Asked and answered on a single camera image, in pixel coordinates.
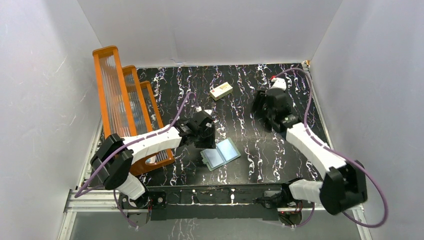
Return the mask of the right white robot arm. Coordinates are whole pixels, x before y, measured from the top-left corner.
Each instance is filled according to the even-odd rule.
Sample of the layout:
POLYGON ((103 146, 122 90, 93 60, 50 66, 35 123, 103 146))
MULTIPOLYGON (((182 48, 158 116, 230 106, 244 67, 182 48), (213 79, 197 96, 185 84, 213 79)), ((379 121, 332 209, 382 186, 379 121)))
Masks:
POLYGON ((288 93, 281 88, 260 89, 255 93, 251 112, 268 131, 281 134, 316 168, 322 181, 301 177, 285 182, 281 192, 257 198, 256 202, 277 207, 295 207, 300 201, 321 204, 331 215, 337 215, 368 199, 365 174, 359 161, 348 163, 330 152, 328 145, 317 137, 294 110, 288 93))

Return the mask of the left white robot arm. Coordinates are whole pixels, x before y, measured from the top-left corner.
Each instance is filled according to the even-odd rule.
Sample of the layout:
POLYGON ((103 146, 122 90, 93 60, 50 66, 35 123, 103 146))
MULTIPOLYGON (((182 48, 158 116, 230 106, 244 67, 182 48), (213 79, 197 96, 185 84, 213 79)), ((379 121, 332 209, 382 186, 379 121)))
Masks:
POLYGON ((212 110, 200 110, 190 118, 179 118, 174 124, 136 136, 120 137, 113 133, 95 152, 90 165, 106 190, 120 191, 141 209, 153 199, 147 187, 130 172, 132 165, 161 151, 190 144, 198 149, 215 148, 212 110))

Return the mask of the mint green card holder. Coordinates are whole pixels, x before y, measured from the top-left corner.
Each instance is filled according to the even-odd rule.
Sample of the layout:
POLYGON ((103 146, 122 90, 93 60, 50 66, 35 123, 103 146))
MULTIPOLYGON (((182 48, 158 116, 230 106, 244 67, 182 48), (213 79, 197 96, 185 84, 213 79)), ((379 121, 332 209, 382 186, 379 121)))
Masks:
POLYGON ((209 171, 218 169, 241 156, 240 151, 231 138, 217 143, 216 148, 202 150, 200 154, 202 162, 207 166, 209 171))

